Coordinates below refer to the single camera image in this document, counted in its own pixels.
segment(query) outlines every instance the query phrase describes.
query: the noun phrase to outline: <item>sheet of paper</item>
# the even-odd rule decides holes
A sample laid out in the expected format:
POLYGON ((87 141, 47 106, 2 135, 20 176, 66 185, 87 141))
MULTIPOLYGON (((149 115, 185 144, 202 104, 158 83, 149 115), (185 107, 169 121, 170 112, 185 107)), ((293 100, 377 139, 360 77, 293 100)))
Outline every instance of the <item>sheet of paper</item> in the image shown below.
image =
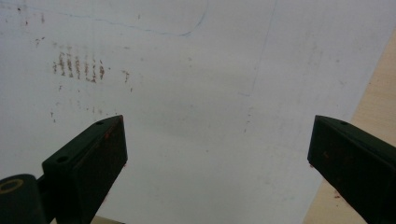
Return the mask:
POLYGON ((122 114, 125 223, 301 223, 316 114, 350 120, 394 1, 0 1, 0 178, 122 114))

